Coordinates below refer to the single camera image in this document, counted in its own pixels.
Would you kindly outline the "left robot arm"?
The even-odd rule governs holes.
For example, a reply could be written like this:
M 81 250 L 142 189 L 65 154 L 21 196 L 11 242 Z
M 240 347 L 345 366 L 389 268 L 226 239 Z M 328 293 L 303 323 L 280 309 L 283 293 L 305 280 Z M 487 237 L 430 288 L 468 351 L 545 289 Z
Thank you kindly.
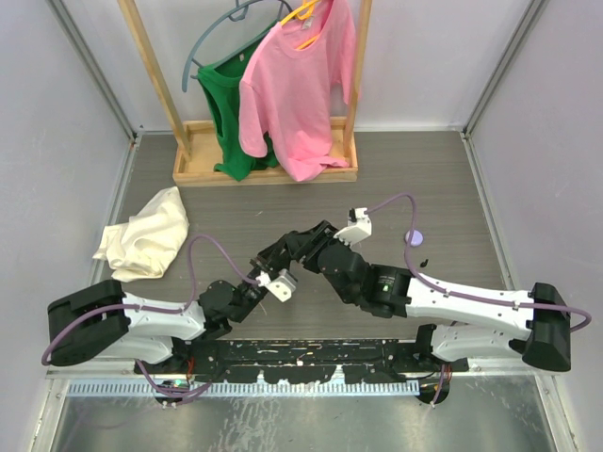
M 105 356 L 158 364 L 168 373 L 188 362 L 185 342 L 217 339 L 242 322 L 267 293 L 287 300 L 295 289 L 285 274 L 291 255 L 284 240 L 260 251 L 238 285 L 218 280 L 183 303 L 145 299 L 105 280 L 51 302 L 45 366 L 72 366 Z

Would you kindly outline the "grey clothes hanger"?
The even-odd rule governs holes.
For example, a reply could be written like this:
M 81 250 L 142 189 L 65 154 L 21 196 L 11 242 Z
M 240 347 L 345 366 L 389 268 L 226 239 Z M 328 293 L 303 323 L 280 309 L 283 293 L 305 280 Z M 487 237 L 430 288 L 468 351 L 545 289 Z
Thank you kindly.
M 199 69 L 236 55 L 291 11 L 289 1 L 235 1 L 193 43 L 182 70 L 181 90 L 188 91 Z

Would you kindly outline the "pink t-shirt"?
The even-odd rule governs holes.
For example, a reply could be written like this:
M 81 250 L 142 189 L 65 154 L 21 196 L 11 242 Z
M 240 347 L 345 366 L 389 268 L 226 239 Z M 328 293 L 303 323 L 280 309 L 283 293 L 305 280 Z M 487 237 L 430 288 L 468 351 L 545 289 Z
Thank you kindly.
M 239 83 L 239 143 L 260 158 L 268 133 L 278 163 L 296 182 L 316 178 L 348 163 L 330 155 L 333 146 L 331 90 L 350 98 L 356 32 L 350 5 L 332 1 L 328 38 L 309 55 L 291 56 L 282 46 L 282 22 L 271 28 L 253 53 Z

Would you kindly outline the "green t-shirt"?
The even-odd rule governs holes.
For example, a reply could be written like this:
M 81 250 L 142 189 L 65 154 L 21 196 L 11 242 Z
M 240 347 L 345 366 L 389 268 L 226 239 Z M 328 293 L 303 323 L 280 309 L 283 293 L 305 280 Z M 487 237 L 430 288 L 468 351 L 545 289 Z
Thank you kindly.
M 209 112 L 214 122 L 217 141 L 222 151 L 222 161 L 214 166 L 215 171 L 227 174 L 240 182 L 254 170 L 276 168 L 278 160 L 268 133 L 264 141 L 268 153 L 256 158 L 245 154 L 239 143 L 239 83 L 251 56 L 274 24 L 245 44 L 233 56 L 203 66 L 197 71 Z

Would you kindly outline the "yellow clothes hanger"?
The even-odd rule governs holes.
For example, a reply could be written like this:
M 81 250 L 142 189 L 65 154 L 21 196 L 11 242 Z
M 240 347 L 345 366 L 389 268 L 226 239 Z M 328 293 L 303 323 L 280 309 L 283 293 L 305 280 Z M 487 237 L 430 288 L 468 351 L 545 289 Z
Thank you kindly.
M 324 47 L 332 6 L 332 1 L 317 1 L 311 12 L 299 12 L 282 24 L 282 46 L 291 56 L 306 56 Z

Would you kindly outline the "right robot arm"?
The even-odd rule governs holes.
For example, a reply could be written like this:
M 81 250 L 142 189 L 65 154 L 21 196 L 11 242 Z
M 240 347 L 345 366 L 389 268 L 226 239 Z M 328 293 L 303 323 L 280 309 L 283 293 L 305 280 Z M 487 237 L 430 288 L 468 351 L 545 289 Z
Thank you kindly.
M 323 221 L 285 234 L 291 260 L 322 275 L 346 304 L 382 318 L 428 317 L 447 323 L 417 331 L 413 357 L 433 371 L 464 358 L 519 357 L 536 369 L 571 368 L 570 313 L 558 290 L 497 291 L 443 282 L 411 270 L 371 264 Z

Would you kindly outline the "cream cloth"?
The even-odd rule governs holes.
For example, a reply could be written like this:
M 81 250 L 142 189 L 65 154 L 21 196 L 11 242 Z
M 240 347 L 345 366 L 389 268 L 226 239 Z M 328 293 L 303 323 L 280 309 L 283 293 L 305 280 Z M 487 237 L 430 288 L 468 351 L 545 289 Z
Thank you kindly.
M 112 278 L 122 283 L 160 279 L 182 248 L 188 227 L 179 189 L 164 188 L 125 223 L 106 226 L 93 258 L 107 262 Z

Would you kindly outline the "purple earbud case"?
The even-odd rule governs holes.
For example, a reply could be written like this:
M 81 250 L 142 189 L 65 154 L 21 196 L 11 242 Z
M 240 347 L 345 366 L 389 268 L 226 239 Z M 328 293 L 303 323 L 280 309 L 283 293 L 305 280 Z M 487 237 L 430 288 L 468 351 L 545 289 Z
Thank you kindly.
M 404 236 L 405 242 L 413 248 L 419 247 L 423 241 L 424 236 L 419 230 L 414 230 L 413 232 L 407 231 Z

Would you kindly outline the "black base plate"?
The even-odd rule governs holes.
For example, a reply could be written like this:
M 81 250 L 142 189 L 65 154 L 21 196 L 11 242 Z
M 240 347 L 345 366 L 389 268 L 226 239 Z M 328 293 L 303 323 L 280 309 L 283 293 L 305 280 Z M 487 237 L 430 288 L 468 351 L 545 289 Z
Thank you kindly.
M 398 339 L 216 340 L 175 342 L 173 356 L 145 365 L 153 375 L 189 373 L 196 382 L 325 383 L 341 370 L 344 382 L 404 382 L 440 370 L 415 344 Z

